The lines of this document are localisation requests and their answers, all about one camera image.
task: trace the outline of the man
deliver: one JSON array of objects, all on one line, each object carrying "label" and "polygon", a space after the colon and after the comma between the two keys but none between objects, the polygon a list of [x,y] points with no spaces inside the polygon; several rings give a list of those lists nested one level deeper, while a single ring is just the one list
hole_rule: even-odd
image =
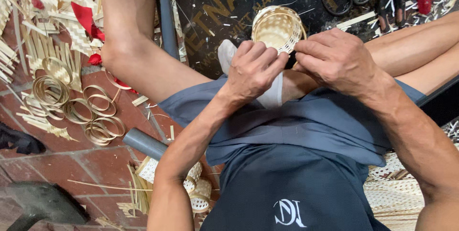
[{"label": "man", "polygon": [[[104,66],[186,126],[156,168],[147,230],[193,230],[182,183],[206,149],[226,165],[202,230],[387,230],[362,184],[390,146],[425,197],[417,229],[459,228],[459,152],[413,103],[458,74],[458,13],[366,44],[312,35],[296,71],[244,41],[212,81],[151,41],[154,1],[102,0]],[[265,109],[256,98],[281,72],[283,105]]]}]

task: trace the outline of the white sock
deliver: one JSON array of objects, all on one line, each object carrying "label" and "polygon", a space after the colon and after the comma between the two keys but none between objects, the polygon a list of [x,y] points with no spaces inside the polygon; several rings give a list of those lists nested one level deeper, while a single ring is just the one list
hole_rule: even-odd
[{"label": "white sock", "polygon": [[[223,40],[219,46],[219,61],[223,73],[226,75],[230,70],[231,60],[237,51],[237,47],[230,40]],[[258,102],[267,109],[276,108],[282,105],[282,80],[284,73],[281,72],[273,81],[271,87],[257,98]]]}]

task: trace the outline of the logo on shirt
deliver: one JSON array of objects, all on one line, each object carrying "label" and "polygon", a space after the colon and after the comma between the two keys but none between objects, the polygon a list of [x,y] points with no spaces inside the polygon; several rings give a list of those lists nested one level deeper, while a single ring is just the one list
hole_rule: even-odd
[{"label": "logo on shirt", "polygon": [[276,224],[280,223],[285,226],[289,226],[293,224],[293,222],[296,222],[298,226],[300,227],[307,227],[303,225],[301,222],[301,217],[300,217],[300,208],[298,207],[299,201],[290,201],[287,199],[282,199],[278,202],[276,202],[273,206],[276,207],[276,205],[279,203],[279,210],[280,210],[280,219],[274,215],[274,219],[276,220]]}]

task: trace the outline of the red brick floor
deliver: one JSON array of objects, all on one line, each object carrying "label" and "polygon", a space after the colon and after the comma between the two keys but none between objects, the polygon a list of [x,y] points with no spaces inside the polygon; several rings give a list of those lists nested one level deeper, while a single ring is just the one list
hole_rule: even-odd
[{"label": "red brick floor", "polygon": [[[7,44],[15,48],[16,39],[12,28],[12,21],[8,22],[2,37]],[[66,42],[67,37],[56,36]],[[96,84],[103,87],[111,97],[114,97],[118,89],[107,80],[99,66],[90,66],[87,64],[87,57],[82,58],[82,85],[83,88]],[[21,91],[30,93],[33,80],[26,76],[20,65],[15,71],[15,80],[11,87],[20,95]],[[74,97],[80,97],[77,92],[72,94]],[[140,95],[122,90],[115,99],[118,112],[117,117],[122,119],[127,129],[136,127],[152,137],[169,143],[170,126],[174,126],[175,136],[183,130],[172,119],[164,116],[153,116],[150,120],[146,119],[148,110],[152,114],[163,114],[159,107],[146,109],[150,103],[135,107],[132,101]],[[131,180],[126,164],[138,165],[146,155],[132,149],[122,142],[122,138],[117,138],[108,146],[98,146],[87,140],[83,133],[83,128],[67,120],[51,121],[56,127],[67,128],[72,138],[78,141],[68,141],[64,138],[56,137],[54,134],[48,134],[45,131],[29,125],[22,120],[22,117],[16,113],[26,113],[20,109],[20,102],[0,83],[0,121],[13,129],[31,134],[41,140],[47,151],[43,154],[23,155],[17,154],[14,150],[0,150],[0,229],[9,226],[20,216],[22,210],[19,205],[5,192],[5,187],[11,181],[47,181],[57,183],[74,196],[82,205],[86,205],[87,212],[91,216],[91,221],[85,226],[55,225],[46,222],[38,222],[31,230],[34,231],[111,231],[110,227],[101,227],[94,221],[97,217],[106,217],[110,221],[122,225],[130,231],[140,231],[146,229],[147,216],[137,218],[126,218],[121,210],[118,209],[117,202],[130,202],[130,194],[122,190],[106,189],[91,187],[68,182],[67,179],[83,181],[93,184],[128,187],[128,181]],[[212,182],[213,189],[219,189],[219,175],[209,175],[220,173],[223,166],[210,167],[206,164],[204,157],[202,176]],[[219,192],[212,192],[212,200],[219,198]]]}]

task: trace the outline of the shorts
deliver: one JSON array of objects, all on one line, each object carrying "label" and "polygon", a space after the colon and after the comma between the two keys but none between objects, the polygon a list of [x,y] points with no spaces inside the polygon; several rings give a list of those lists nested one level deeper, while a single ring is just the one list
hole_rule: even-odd
[{"label": "shorts", "polygon": [[[210,102],[227,78],[199,84],[159,103],[186,127]],[[425,95],[397,81],[413,102]],[[369,108],[354,97],[317,88],[301,99],[266,109],[258,101],[235,112],[212,138],[206,150],[209,165],[228,162],[247,146],[290,144],[335,152],[365,165],[384,166],[391,144]]]}]

